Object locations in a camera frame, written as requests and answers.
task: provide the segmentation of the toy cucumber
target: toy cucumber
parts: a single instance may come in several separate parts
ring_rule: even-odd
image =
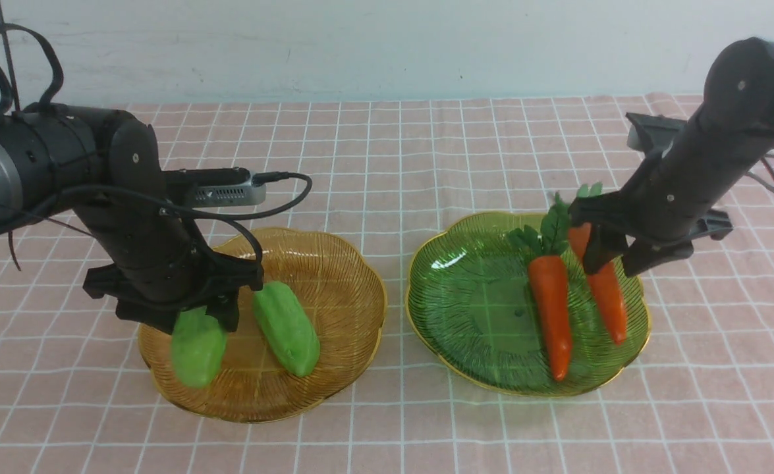
[[[179,314],[170,341],[173,371],[182,384],[202,388],[220,372],[228,335],[206,306]]]
[[[254,294],[252,312],[282,367],[296,377],[314,372],[319,338],[296,294],[283,282],[266,282]]]

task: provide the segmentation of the pink checkered tablecloth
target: pink checkered tablecloth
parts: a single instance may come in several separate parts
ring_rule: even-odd
[[[389,289],[383,343],[353,387],[302,417],[196,417],[158,396],[136,325],[80,288],[86,268],[107,263],[101,248],[36,225],[16,235],[22,273],[0,239],[0,474],[774,474],[774,197],[753,180],[722,202],[737,227],[725,241],[644,276],[651,341],[594,393],[547,402],[480,389],[404,318],[410,258],[427,239],[482,210],[546,210],[547,191],[617,188],[642,158],[622,114],[687,117],[699,101],[128,106],[155,126],[168,169],[312,175],[305,202],[254,225],[357,246]],[[262,208],[294,191],[272,185]],[[212,244],[231,236],[206,224]]]

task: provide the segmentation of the gold plate rim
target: gold plate rim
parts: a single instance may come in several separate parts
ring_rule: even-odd
[[[282,233],[287,232],[287,233],[291,233],[291,234],[325,235],[327,237],[330,237],[331,239],[336,239],[338,241],[341,241],[345,246],[348,246],[348,249],[350,249],[351,252],[353,253],[353,255],[355,255],[357,257],[357,259],[360,262],[362,262],[363,266],[367,270],[369,270],[369,272],[372,272],[372,274],[375,276],[375,278],[377,279],[378,283],[380,283],[380,285],[381,285],[381,294],[383,294],[383,302],[384,302],[384,304],[383,304],[383,308],[381,308],[381,316],[380,316],[381,324],[380,324],[380,326],[378,326],[377,338],[375,339],[375,347],[372,348],[372,353],[369,356],[368,362],[366,362],[366,364],[364,364],[362,366],[362,368],[360,369],[360,372],[356,376],[354,376],[354,378],[351,379],[351,381],[348,382],[347,385],[345,385],[344,387],[342,387],[341,389],[335,391],[334,393],[332,393],[330,395],[318,398],[317,400],[314,401],[314,403],[312,403],[311,405],[308,405],[308,407],[300,408],[299,410],[293,411],[290,414],[285,415],[284,417],[273,418],[273,419],[270,419],[270,420],[232,420],[232,419],[229,419],[229,418],[226,418],[226,417],[215,416],[215,415],[212,415],[212,414],[202,413],[202,412],[196,411],[194,409],[187,408],[187,407],[185,407],[184,405],[182,405],[182,404],[180,404],[178,402],[174,402],[172,399],[170,399],[170,397],[167,396],[167,391],[164,390],[161,387],[161,385],[158,382],[158,378],[155,377],[155,369],[152,369],[151,364],[149,363],[148,360],[146,360],[146,357],[144,356],[144,349],[143,349],[143,347],[145,345],[145,342],[144,342],[144,339],[143,339],[143,336],[142,336],[142,331],[145,331],[145,330],[155,330],[155,329],[153,329],[151,327],[147,327],[146,325],[141,324],[141,325],[139,325],[138,336],[136,337],[136,341],[138,343],[138,352],[140,353],[140,357],[144,361],[144,364],[146,365],[146,368],[149,369],[150,377],[152,378],[152,384],[155,386],[155,391],[157,391],[161,395],[161,397],[164,398],[164,400],[166,400],[168,403],[173,405],[173,407],[179,408],[181,410],[187,411],[188,413],[191,413],[191,414],[194,414],[194,415],[197,415],[197,416],[200,416],[200,417],[205,417],[205,418],[215,419],[215,420],[222,420],[222,421],[230,422],[230,423],[238,423],[238,424],[275,423],[275,422],[287,420],[287,419],[290,419],[290,418],[293,418],[293,417],[298,417],[298,416],[302,415],[303,413],[311,411],[312,409],[322,405],[325,401],[327,401],[327,399],[330,399],[332,396],[335,396],[338,393],[341,393],[341,391],[348,389],[348,387],[351,387],[351,385],[353,385],[354,382],[356,382],[360,378],[360,376],[362,376],[366,372],[366,370],[371,368],[372,363],[375,362],[375,357],[377,357],[378,350],[381,348],[381,341],[383,341],[383,330],[384,330],[384,326],[386,325],[386,322],[387,322],[387,313],[389,312],[389,295],[387,294],[387,285],[386,285],[386,283],[384,283],[383,277],[381,277],[381,275],[378,273],[378,271],[375,270],[375,268],[372,267],[372,265],[370,265],[368,261],[366,261],[366,258],[363,256],[362,253],[360,253],[360,251],[356,248],[356,246],[353,245],[353,243],[351,243],[350,241],[348,241],[347,239],[345,239],[345,238],[343,238],[343,237],[341,237],[339,235],[332,234],[332,233],[329,233],[329,232],[322,232],[322,231],[319,231],[319,230],[300,230],[300,229],[297,229],[297,228],[287,228],[287,227],[262,227],[262,228],[252,229],[251,232],[252,232],[252,234],[261,234],[263,232],[271,232],[271,231],[282,232]],[[223,249],[226,246],[231,245],[236,240],[241,240],[242,238],[243,238],[242,235],[235,235],[234,237],[231,237],[230,239],[228,239],[225,242],[223,242],[222,244],[220,244],[218,246],[212,247],[212,249],[215,250],[215,251],[220,251],[220,249]]]
[[[413,284],[412,284],[412,281],[410,279],[410,274],[412,273],[412,270],[413,270],[413,264],[416,263],[417,256],[419,256],[420,252],[423,249],[425,249],[425,247],[428,246],[429,243],[433,242],[434,240],[441,239],[442,237],[446,236],[446,234],[448,234],[450,231],[452,231],[454,228],[456,228],[456,226],[462,224],[463,222],[467,221],[468,219],[474,219],[474,218],[477,218],[479,216],[494,215],[494,214],[504,215],[504,216],[512,216],[512,217],[516,217],[516,218],[519,218],[519,219],[521,219],[521,218],[528,218],[528,217],[544,216],[544,213],[533,213],[533,212],[530,212],[530,213],[508,213],[508,212],[505,212],[505,211],[483,211],[483,212],[480,212],[480,213],[469,214],[468,216],[465,216],[465,217],[463,217],[461,219],[458,219],[457,222],[455,222],[454,224],[449,225],[448,228],[446,228],[444,231],[442,231],[439,234],[434,235],[433,237],[431,237],[428,240],[426,240],[425,243],[423,243],[416,250],[416,252],[414,252],[413,257],[410,259],[410,266],[408,266],[408,274],[407,274],[407,289],[405,289],[405,291],[404,291],[404,316],[407,318],[407,321],[410,322],[410,327],[413,329],[413,333],[416,334],[416,337],[418,337],[419,340],[423,344],[425,344],[425,347],[428,348],[428,350],[431,351],[431,353],[434,354],[434,356],[437,357],[437,359],[441,363],[443,363],[444,366],[446,366],[448,369],[452,370],[452,372],[454,372],[455,374],[461,376],[465,380],[468,380],[472,384],[477,385],[478,387],[484,388],[486,390],[492,390],[494,392],[501,393],[502,395],[520,396],[520,397],[532,397],[532,398],[546,398],[546,399],[570,398],[570,397],[573,397],[573,396],[585,395],[586,393],[590,393],[590,392],[592,392],[594,390],[599,390],[601,387],[604,387],[607,384],[609,384],[610,382],[614,381],[616,378],[619,377],[619,375],[622,374],[622,372],[624,372],[624,370],[628,366],[630,366],[631,363],[636,361],[636,358],[638,358],[640,355],[642,355],[642,352],[648,346],[648,342],[650,342],[650,339],[651,339],[651,334],[652,334],[652,330],[653,330],[653,316],[651,314],[650,307],[648,306],[648,301],[646,300],[645,295],[644,295],[644,283],[642,282],[642,277],[640,277],[640,276],[636,276],[636,280],[638,281],[640,287],[642,287],[642,304],[643,304],[643,306],[645,308],[645,314],[646,314],[646,316],[648,316],[648,337],[646,337],[644,344],[642,344],[642,348],[640,348],[630,358],[630,360],[628,360],[626,363],[621,365],[619,367],[619,369],[618,369],[618,372],[616,372],[615,375],[613,375],[612,377],[610,377],[609,379],[607,379],[606,381],[604,381],[601,384],[598,384],[598,385],[586,388],[584,390],[579,390],[579,391],[576,391],[576,392],[573,392],[573,393],[568,393],[568,394],[565,394],[565,395],[552,395],[552,394],[541,395],[541,394],[526,394],[526,393],[521,393],[521,392],[513,391],[513,390],[505,390],[505,389],[502,389],[500,387],[496,387],[495,385],[484,384],[483,382],[475,380],[474,378],[470,377],[467,374],[464,374],[461,370],[459,370],[456,367],[454,367],[452,363],[448,362],[446,360],[446,358],[442,357],[441,354],[439,354],[437,351],[435,351],[435,349],[431,347],[431,343],[429,343],[425,339],[425,337],[422,336],[421,332],[419,331],[419,328],[416,327],[416,324],[413,322],[413,317],[410,315],[410,291],[413,288]]]

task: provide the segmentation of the amber glass plate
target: amber glass plate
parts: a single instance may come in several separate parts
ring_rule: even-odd
[[[615,270],[628,311],[617,346],[597,312],[576,256],[568,267],[568,319],[574,347],[568,375],[550,373],[526,260],[507,232],[539,227],[543,214],[479,213],[423,245],[410,264],[406,308],[422,342],[448,367],[483,387],[521,396],[575,396],[617,376],[644,349],[651,319],[642,281]]]
[[[140,353],[168,402],[204,417],[261,423],[292,417],[352,384],[369,367],[381,342],[387,291],[360,252],[341,237],[287,228],[254,231],[263,246],[265,281],[287,283],[319,337],[314,372],[298,378],[269,351],[252,315],[252,292],[240,291],[240,322],[229,336],[220,374],[197,390],[179,383],[170,361],[170,336],[141,326]],[[243,237],[216,251],[254,257]]]

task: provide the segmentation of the green glass plate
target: green glass plate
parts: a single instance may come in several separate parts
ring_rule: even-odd
[[[568,375],[550,373],[530,294],[526,261],[507,232],[538,228],[543,214],[479,213],[423,245],[410,264],[405,308],[422,342],[459,375],[521,396],[576,396],[613,380],[644,349],[651,316],[642,280],[615,270],[627,306],[627,339],[610,339],[586,276],[568,250],[568,318],[574,347]]]

